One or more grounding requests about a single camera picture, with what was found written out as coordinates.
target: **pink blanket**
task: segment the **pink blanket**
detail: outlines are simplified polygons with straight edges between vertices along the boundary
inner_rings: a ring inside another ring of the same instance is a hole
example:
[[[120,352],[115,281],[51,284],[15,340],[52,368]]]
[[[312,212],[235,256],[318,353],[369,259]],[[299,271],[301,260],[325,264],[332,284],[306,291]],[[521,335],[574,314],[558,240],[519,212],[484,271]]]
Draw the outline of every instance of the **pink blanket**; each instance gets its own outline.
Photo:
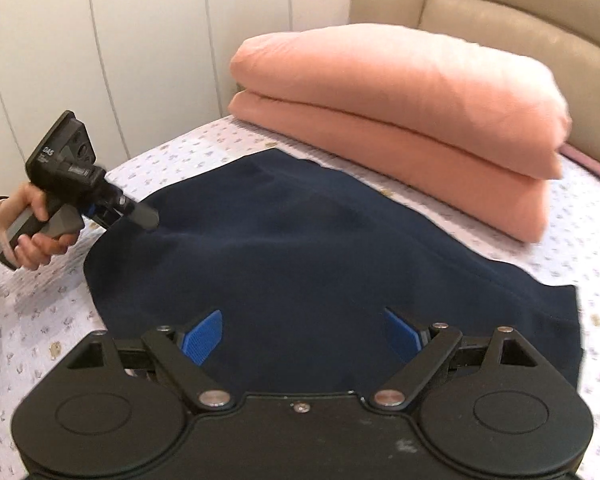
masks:
[[[251,38],[231,70],[261,95],[395,124],[534,178],[561,176],[568,107],[529,57],[365,23]]]
[[[239,119],[400,180],[523,242],[538,242],[546,227],[547,181],[499,168],[430,137],[250,91],[236,95],[229,110]]]

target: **white floral bed sheet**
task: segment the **white floral bed sheet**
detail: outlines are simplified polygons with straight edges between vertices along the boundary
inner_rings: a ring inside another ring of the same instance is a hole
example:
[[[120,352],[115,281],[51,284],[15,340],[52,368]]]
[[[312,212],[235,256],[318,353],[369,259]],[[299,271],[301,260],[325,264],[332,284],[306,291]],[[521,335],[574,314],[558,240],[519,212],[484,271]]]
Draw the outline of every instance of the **white floral bed sheet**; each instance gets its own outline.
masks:
[[[109,177],[141,199],[272,147],[352,174],[487,258],[515,264],[543,283],[578,286],[586,349],[580,393],[596,426],[579,473],[586,480],[600,480],[600,181],[565,160],[564,179],[552,183],[550,228],[541,243],[525,246],[385,176],[231,117],[139,155]],[[18,403],[80,339],[103,327],[82,273],[83,259],[101,234],[101,228],[88,223],[67,256],[39,272],[13,273],[0,264],[0,480],[26,474],[10,433]]]

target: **folded blanket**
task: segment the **folded blanket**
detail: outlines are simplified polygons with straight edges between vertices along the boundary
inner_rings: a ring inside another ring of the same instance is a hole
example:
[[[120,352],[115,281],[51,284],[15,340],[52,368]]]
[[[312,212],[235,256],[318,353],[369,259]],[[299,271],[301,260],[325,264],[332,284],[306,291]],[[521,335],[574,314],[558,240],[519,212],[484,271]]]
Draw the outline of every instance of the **folded blanket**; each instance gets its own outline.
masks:
[[[231,71],[261,95],[402,126],[534,178],[561,177],[567,103],[552,72],[529,57],[363,23],[251,38]]]
[[[538,242],[548,221],[548,182],[391,124],[244,91],[238,119],[307,142],[446,202],[522,240]]]

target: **bed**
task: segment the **bed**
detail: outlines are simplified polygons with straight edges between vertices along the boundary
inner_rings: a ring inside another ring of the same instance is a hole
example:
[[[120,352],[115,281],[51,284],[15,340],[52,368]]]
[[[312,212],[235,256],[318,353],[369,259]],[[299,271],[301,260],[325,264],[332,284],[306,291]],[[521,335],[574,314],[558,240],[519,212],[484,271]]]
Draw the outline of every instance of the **bed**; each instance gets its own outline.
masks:
[[[444,32],[542,60],[570,103],[570,142],[600,161],[600,0],[352,0],[351,21]],[[231,117],[140,155],[109,176],[141,199],[273,147],[352,174],[487,258],[515,264],[543,283],[577,285],[585,349],[579,392],[595,422],[579,473],[600,480],[600,180],[564,159],[564,179],[552,182],[550,226],[539,244],[526,246],[385,176]],[[10,435],[17,404],[81,338],[103,328],[82,273],[101,234],[89,222],[67,256],[39,272],[12,273],[0,265],[0,479],[25,475]]]

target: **white wardrobe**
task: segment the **white wardrobe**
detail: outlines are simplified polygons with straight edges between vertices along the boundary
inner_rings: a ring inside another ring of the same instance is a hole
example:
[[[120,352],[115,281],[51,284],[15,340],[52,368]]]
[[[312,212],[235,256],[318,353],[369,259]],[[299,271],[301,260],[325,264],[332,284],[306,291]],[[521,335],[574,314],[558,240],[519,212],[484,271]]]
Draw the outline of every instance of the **white wardrobe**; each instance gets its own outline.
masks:
[[[349,0],[0,0],[0,193],[64,110],[98,162],[226,115],[229,61],[268,32],[346,22]]]

